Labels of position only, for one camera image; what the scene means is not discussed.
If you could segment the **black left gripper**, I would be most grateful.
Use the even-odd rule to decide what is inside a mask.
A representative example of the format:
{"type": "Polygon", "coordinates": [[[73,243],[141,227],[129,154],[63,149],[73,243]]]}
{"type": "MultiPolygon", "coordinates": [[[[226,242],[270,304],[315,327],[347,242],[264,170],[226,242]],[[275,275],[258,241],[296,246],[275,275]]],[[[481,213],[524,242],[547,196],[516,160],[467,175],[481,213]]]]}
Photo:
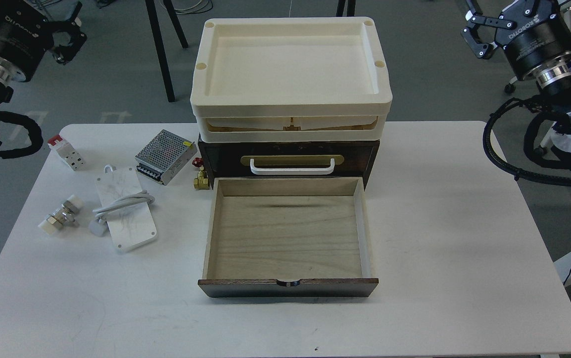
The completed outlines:
{"type": "Polygon", "coordinates": [[[0,0],[0,59],[15,67],[13,80],[31,80],[50,48],[58,64],[67,64],[77,55],[88,38],[81,31],[79,13],[82,7],[83,4],[77,1],[65,20],[49,22],[49,32],[69,36],[67,45],[53,47],[53,36],[47,32],[45,16],[24,0],[0,0]]]}

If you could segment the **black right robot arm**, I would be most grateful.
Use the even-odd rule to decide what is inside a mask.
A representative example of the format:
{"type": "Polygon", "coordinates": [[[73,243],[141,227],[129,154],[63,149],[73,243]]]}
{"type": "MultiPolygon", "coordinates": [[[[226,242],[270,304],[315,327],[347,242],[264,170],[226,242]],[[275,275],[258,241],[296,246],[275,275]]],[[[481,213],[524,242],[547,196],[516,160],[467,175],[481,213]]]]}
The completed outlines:
{"type": "Polygon", "coordinates": [[[516,0],[499,17],[483,15],[476,0],[467,2],[467,26],[461,34],[479,59],[501,48],[516,80],[534,79],[538,95],[511,98],[490,114],[482,138],[489,160],[515,180],[571,186],[571,177],[545,175],[502,160],[491,145],[494,124],[516,107],[534,113],[524,134],[523,151],[539,166],[571,172],[571,30],[556,0],[516,0]]]}

